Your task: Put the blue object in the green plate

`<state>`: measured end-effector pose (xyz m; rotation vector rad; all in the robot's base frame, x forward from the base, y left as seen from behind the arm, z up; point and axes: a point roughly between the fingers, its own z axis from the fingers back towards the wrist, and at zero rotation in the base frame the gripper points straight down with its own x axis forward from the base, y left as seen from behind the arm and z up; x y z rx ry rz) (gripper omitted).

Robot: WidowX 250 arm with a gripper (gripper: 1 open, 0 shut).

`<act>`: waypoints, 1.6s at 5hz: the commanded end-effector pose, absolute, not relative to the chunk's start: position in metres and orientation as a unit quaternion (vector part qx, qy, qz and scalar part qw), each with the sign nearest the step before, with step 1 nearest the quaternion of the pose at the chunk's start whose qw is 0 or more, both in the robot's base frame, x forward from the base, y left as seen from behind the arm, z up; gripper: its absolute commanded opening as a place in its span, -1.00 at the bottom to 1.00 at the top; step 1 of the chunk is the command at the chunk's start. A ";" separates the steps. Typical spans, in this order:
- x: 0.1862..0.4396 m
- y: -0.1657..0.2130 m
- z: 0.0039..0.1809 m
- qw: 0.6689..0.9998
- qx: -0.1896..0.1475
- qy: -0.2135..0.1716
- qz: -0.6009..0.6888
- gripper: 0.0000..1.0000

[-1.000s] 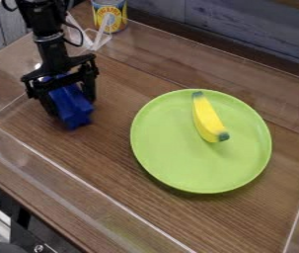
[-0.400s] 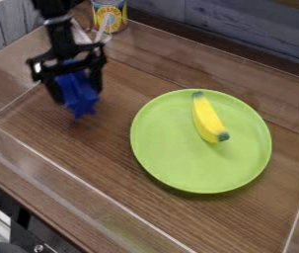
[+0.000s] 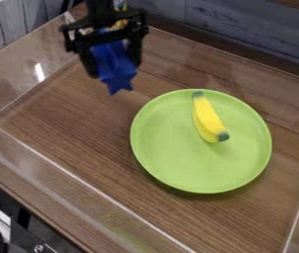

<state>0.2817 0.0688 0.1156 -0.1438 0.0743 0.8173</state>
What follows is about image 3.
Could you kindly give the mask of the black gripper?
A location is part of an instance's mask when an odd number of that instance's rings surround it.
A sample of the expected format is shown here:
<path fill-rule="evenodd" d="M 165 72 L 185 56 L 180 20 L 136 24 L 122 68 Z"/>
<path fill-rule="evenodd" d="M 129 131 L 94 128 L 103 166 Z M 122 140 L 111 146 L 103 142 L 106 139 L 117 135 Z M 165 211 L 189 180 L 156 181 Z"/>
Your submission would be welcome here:
<path fill-rule="evenodd" d="M 79 52 L 79 58 L 91 78 L 98 77 L 97 60 L 89 48 L 97 44 L 128 40 L 128 54 L 136 66 L 144 61 L 144 38 L 150 33 L 149 14 L 142 9 L 118 10 L 114 0 L 85 0 L 87 15 L 62 25 L 67 51 Z"/>

